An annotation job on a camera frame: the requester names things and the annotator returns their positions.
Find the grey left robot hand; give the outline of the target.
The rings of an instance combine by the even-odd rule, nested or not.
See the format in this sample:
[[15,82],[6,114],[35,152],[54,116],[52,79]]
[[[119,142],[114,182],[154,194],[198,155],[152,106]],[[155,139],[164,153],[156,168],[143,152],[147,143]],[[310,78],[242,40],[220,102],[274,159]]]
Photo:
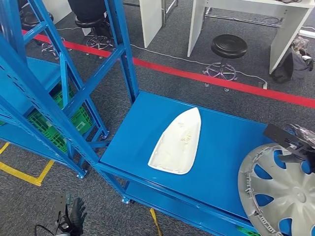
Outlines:
[[66,211],[63,222],[58,226],[58,229],[63,233],[68,233],[70,236],[82,236],[83,231],[83,223],[87,216],[85,212],[85,202],[82,198],[76,198],[74,200],[71,213]]

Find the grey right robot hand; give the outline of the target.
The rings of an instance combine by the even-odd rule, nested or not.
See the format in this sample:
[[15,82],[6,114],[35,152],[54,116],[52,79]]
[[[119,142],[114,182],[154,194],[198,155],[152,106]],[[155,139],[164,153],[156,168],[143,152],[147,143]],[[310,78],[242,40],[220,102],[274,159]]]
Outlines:
[[279,160],[284,163],[303,163],[309,165],[308,173],[315,172],[315,133],[298,124],[287,124],[284,131],[286,148],[290,154],[281,155]]

